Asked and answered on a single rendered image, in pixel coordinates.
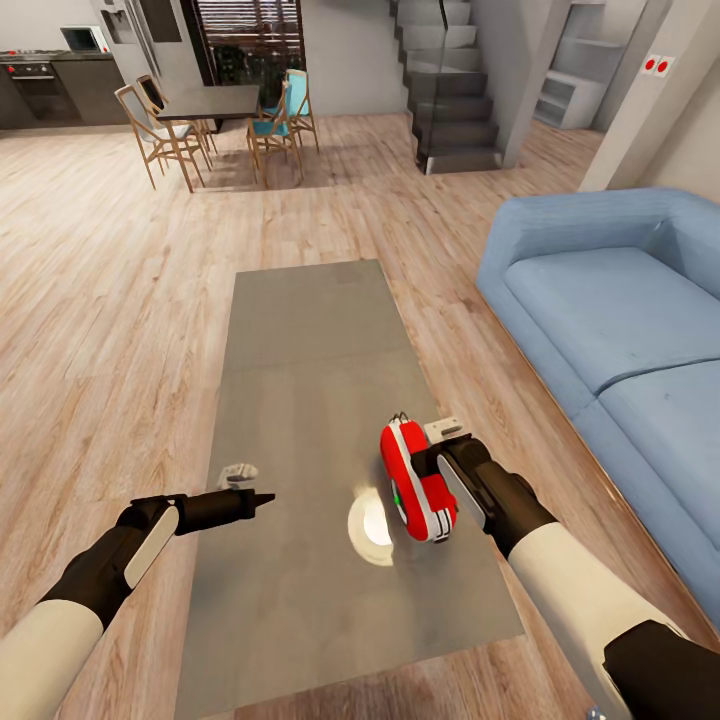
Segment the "radio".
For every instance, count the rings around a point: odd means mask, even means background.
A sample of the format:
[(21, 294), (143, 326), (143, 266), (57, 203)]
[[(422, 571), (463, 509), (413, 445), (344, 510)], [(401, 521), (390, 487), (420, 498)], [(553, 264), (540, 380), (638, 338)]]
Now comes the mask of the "radio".
[(456, 522), (456, 498), (441, 473), (421, 479), (411, 467), (411, 453), (428, 449), (429, 440), (404, 412), (389, 422), (381, 432), (380, 449), (401, 520), (418, 541), (447, 541)]

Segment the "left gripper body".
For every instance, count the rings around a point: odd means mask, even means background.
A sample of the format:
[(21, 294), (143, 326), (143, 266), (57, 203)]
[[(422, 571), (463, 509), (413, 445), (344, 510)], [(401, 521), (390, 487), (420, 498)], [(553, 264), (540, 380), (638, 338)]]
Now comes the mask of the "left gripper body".
[(215, 528), (224, 523), (241, 519), (252, 519), (256, 516), (255, 490), (226, 489), (206, 493), (208, 517), (205, 529)]

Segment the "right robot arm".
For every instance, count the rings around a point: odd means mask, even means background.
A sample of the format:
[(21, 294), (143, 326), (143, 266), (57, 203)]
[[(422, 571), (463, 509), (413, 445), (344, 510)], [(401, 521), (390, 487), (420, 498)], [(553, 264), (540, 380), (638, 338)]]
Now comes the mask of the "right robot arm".
[(595, 707), (607, 720), (720, 720), (720, 654), (619, 579), (480, 439), (454, 435), (463, 425), (426, 424), (429, 448), (411, 467), (421, 479), (441, 473), (493, 536)]

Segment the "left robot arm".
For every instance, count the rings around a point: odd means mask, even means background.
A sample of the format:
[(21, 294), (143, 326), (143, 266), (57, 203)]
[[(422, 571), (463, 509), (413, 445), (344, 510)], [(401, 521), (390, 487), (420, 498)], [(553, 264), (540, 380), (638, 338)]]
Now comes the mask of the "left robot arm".
[(131, 500), (117, 525), (78, 553), (57, 584), (0, 639), (0, 720), (52, 720), (123, 601), (173, 536), (256, 516), (275, 494), (237, 481), (251, 464), (226, 466), (217, 492)]

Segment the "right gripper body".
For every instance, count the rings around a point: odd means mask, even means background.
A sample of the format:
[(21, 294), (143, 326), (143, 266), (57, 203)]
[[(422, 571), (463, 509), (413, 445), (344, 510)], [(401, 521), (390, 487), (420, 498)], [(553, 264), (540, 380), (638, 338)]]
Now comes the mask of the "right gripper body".
[(436, 454), (435, 452), (438, 448), (440, 448), (439, 443), (428, 449), (411, 453), (411, 467), (417, 474), (417, 477), (422, 479), (423, 477), (439, 474), (437, 461), (434, 462), (434, 454)]

